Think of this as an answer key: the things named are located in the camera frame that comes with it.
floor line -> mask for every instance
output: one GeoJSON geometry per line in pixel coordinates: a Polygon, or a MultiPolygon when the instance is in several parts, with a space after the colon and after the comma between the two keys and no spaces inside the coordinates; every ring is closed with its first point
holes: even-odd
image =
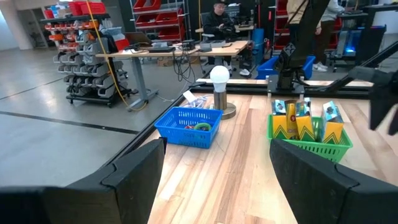
{"type": "Polygon", "coordinates": [[[79,126],[79,127],[84,127],[84,128],[94,128],[94,129],[100,129],[100,130],[105,130],[105,131],[114,131],[114,132],[125,133],[125,134],[138,134],[139,133],[139,131],[130,130],[130,129],[114,128],[114,127],[102,126],[102,125],[97,125],[97,124],[87,124],[87,123],[81,123],[81,122],[76,122],[76,121],[65,121],[62,119],[46,118],[46,117],[34,116],[34,115],[28,115],[28,114],[20,114],[20,113],[6,112],[6,111],[0,111],[0,114],[20,117],[20,118],[36,119],[39,121],[48,121],[48,122],[59,123],[59,124],[69,124],[69,125],[79,126]]]}
{"type": "Polygon", "coordinates": [[[3,97],[3,98],[0,98],[0,100],[4,100],[4,99],[10,98],[10,97],[19,95],[19,94],[21,94],[21,93],[26,93],[27,91],[31,91],[31,90],[34,90],[34,89],[36,89],[36,88],[38,88],[38,87],[42,87],[42,86],[45,86],[45,85],[48,85],[48,84],[51,84],[51,83],[55,83],[55,82],[57,82],[57,81],[59,81],[59,80],[63,80],[63,78],[59,78],[59,79],[57,79],[57,80],[51,81],[51,82],[49,82],[49,83],[41,84],[41,85],[39,85],[39,86],[30,88],[30,89],[28,89],[28,90],[20,91],[20,92],[18,92],[18,93],[14,93],[14,94],[12,94],[12,95],[5,96],[5,97],[3,97]]]}

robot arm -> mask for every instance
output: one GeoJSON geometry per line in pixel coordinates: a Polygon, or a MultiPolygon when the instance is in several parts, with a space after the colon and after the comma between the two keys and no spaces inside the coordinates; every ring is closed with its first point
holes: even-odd
{"type": "Polygon", "coordinates": [[[274,65],[279,72],[278,88],[282,90],[292,89],[294,76],[301,72],[307,56],[311,53],[311,43],[318,21],[329,4],[329,0],[304,1],[308,1],[308,4],[300,20],[297,40],[284,47],[274,65]]]}
{"type": "MultiPolygon", "coordinates": [[[[292,90],[294,89],[294,82],[300,81],[298,74],[303,72],[302,67],[311,52],[311,43],[318,21],[329,4],[329,0],[307,1],[309,2],[300,20],[296,42],[291,42],[284,47],[274,65],[274,68],[279,73],[277,82],[279,90],[292,90]]],[[[396,45],[395,43],[392,47],[386,49],[385,52],[383,51],[378,55],[395,52],[396,45]]],[[[371,103],[370,128],[375,130],[394,105],[398,104],[398,71],[385,73],[373,68],[366,68],[365,66],[368,66],[368,62],[362,66],[355,67],[346,77],[333,82],[330,86],[320,88],[318,91],[337,91],[355,79],[374,83],[369,92],[369,97],[371,103]]],[[[393,135],[397,132],[398,110],[390,125],[389,134],[393,135]]]]}

person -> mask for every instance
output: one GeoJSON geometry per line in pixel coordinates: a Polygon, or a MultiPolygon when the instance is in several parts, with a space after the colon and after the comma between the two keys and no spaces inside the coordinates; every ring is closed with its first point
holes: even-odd
{"type": "MultiPolygon", "coordinates": [[[[289,32],[290,32],[290,42],[295,44],[297,42],[297,35],[299,32],[300,20],[304,14],[304,10],[307,7],[308,0],[288,0],[286,5],[286,11],[289,18],[289,32]]],[[[319,35],[322,31],[320,22],[315,30],[315,35],[319,35]]]]}
{"type": "MultiPolygon", "coordinates": [[[[225,21],[230,21],[228,13],[226,13],[225,7],[228,5],[226,0],[216,0],[214,3],[214,10],[211,11],[203,20],[203,31],[205,34],[213,34],[214,37],[210,37],[209,40],[225,40],[224,33],[222,28],[224,26],[225,21]]],[[[232,74],[232,66],[231,66],[232,57],[225,56],[224,57],[224,66],[228,68],[229,73],[232,74]]],[[[210,65],[215,64],[215,58],[209,57],[208,63],[210,65]]]]}
{"type": "Polygon", "coordinates": [[[321,18],[322,31],[320,35],[315,38],[315,61],[312,65],[313,71],[327,72],[328,67],[322,64],[323,61],[326,61],[325,50],[329,45],[337,15],[344,12],[344,10],[343,7],[338,5],[337,0],[329,1],[328,7],[321,18]]]}

standing desk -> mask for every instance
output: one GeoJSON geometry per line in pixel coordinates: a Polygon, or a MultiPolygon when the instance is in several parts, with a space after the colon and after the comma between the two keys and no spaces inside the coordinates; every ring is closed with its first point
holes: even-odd
{"type": "MultiPolygon", "coordinates": [[[[235,30],[236,31],[247,31],[248,34],[248,40],[251,40],[251,31],[254,30],[254,26],[249,26],[249,27],[239,27],[238,25],[235,25],[235,30]]],[[[196,33],[203,33],[203,28],[199,28],[195,30],[196,33]]]]}
{"type": "MultiPolygon", "coordinates": [[[[200,47],[197,45],[195,49],[188,52],[191,56],[236,56],[240,51],[242,51],[246,45],[247,41],[241,40],[233,42],[230,47],[225,48],[213,48],[211,52],[199,52],[200,47]]],[[[147,93],[147,88],[145,86],[144,74],[142,73],[142,65],[140,63],[139,58],[141,57],[176,57],[181,56],[183,52],[178,48],[175,49],[175,52],[168,53],[149,53],[148,51],[143,51],[141,53],[132,53],[130,50],[121,50],[118,53],[113,53],[109,55],[98,54],[97,57],[112,57],[112,58],[131,58],[132,63],[132,71],[134,73],[134,77],[136,78],[137,88],[140,94],[140,98],[133,102],[131,105],[127,107],[128,111],[132,111],[134,108],[140,108],[144,103],[147,103],[151,100],[155,95],[159,92],[159,90],[151,90],[150,93],[147,93]]]]}
{"type": "MultiPolygon", "coordinates": [[[[229,83],[267,84],[267,81],[230,80],[229,83]]],[[[228,101],[236,105],[236,116],[221,121],[210,149],[167,145],[150,224],[297,223],[269,157],[266,132],[271,100],[266,95],[228,94],[228,101]]],[[[390,113],[377,131],[371,131],[368,100],[312,98],[313,115],[320,116],[322,104],[330,100],[339,106],[345,131],[354,144],[340,164],[398,185],[398,138],[386,134],[394,114],[390,113]]],[[[212,97],[208,98],[207,104],[210,103],[212,97]]],[[[157,139],[159,133],[155,130],[147,136],[142,144],[157,139]]]]}

concrete floor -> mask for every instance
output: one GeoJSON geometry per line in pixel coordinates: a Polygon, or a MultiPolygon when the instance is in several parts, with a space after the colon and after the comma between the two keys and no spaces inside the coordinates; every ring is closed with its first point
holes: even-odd
{"type": "MultiPolygon", "coordinates": [[[[52,63],[56,50],[0,52],[0,186],[68,185],[96,171],[120,148],[152,122],[171,102],[154,98],[142,110],[128,113],[123,103],[108,108],[66,99],[66,85],[52,63]]],[[[383,70],[397,69],[397,56],[383,70]]],[[[135,80],[124,61],[129,88],[135,80]]],[[[166,99],[177,98],[187,87],[172,67],[145,61],[146,85],[166,99]]],[[[196,78],[201,77],[195,66],[196,78]]],[[[314,73],[313,80],[335,80],[346,74],[314,73]]],[[[233,78],[241,78],[236,72],[233,78]]]]}

